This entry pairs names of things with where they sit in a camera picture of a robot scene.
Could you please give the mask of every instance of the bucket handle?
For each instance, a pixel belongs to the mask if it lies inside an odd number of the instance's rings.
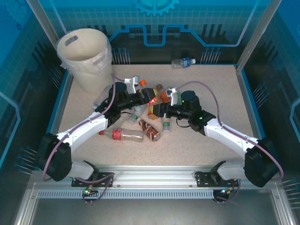
[[[76,36],[76,35],[73,37],[70,37],[68,40],[65,41],[65,45],[68,46],[69,44],[76,41],[77,39],[78,39],[78,36]]]
[[[100,59],[96,60],[95,62],[93,62],[93,66],[98,65],[100,62],[102,62],[105,58],[105,55],[101,56]]]

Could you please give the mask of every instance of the speckled tabletop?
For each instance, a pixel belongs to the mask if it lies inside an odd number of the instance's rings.
[[[248,114],[232,65],[192,65],[186,69],[172,70],[170,65],[115,65],[113,70],[119,78],[139,75],[147,84],[155,87],[178,87],[188,81],[206,83],[215,93],[220,104],[221,120],[232,128],[253,136]],[[202,108],[217,114],[216,104],[205,87],[190,84],[181,91],[194,90]],[[67,100],[59,131],[78,124],[93,112],[92,103],[97,95],[85,93],[74,80]],[[88,160],[95,165],[215,165],[221,160],[240,158],[237,153],[218,141],[203,136],[191,128],[180,128],[172,118],[171,133],[162,133],[160,120],[149,120],[161,138],[151,142],[114,141],[107,136],[95,134],[73,154],[74,159]],[[186,120],[179,122],[186,125]],[[123,128],[140,129],[139,125],[125,122]]]

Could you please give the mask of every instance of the red bottle cap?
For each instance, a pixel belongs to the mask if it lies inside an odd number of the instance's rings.
[[[145,80],[141,80],[140,81],[140,86],[143,86],[143,85],[145,85],[146,84],[146,81]]]

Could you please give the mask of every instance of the glass panel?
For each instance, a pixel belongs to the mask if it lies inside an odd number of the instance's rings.
[[[34,169],[35,152],[20,148],[38,147],[64,71],[26,1],[1,3],[0,224],[11,224]]]
[[[60,37],[64,35],[62,24],[66,31],[94,28],[104,32],[114,48],[114,64],[170,63],[183,57],[201,64],[236,63],[268,3],[41,1]]]
[[[299,207],[300,179],[299,11],[299,1],[281,2],[244,68],[262,128],[277,148],[284,180],[296,178],[285,184],[293,208]]]

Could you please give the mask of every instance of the plastic bottle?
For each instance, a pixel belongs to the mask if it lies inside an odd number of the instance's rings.
[[[156,142],[160,138],[160,133],[151,124],[147,123],[141,118],[138,118],[137,122],[141,126],[146,136],[150,138],[150,140]]]
[[[99,132],[100,135],[106,135],[113,140],[128,140],[142,142],[144,139],[144,133],[141,130],[126,130],[122,128],[115,128],[113,130],[107,129]]]
[[[172,60],[171,67],[172,67],[172,69],[187,68],[195,63],[196,63],[195,59],[191,60],[190,58],[183,58],[183,59],[178,59],[178,60]]]
[[[161,84],[156,85],[157,95],[160,97],[163,103],[170,101],[170,98],[167,96],[167,93],[164,87]]]
[[[150,120],[157,120],[158,119],[158,117],[153,114],[153,106],[149,106],[148,118]]]
[[[171,119],[162,117],[161,122],[163,124],[163,132],[164,133],[170,133],[171,132],[171,128],[170,128]]]
[[[94,110],[97,109],[99,107],[99,105],[101,105],[101,103],[108,98],[108,92],[111,87],[112,87],[111,85],[108,85],[101,92],[101,94],[95,99],[95,101],[93,103],[93,107],[92,107]]]
[[[128,118],[128,123],[133,125],[135,124],[136,120],[142,115],[144,110],[146,109],[147,105],[137,106],[135,107],[135,113],[131,114]]]

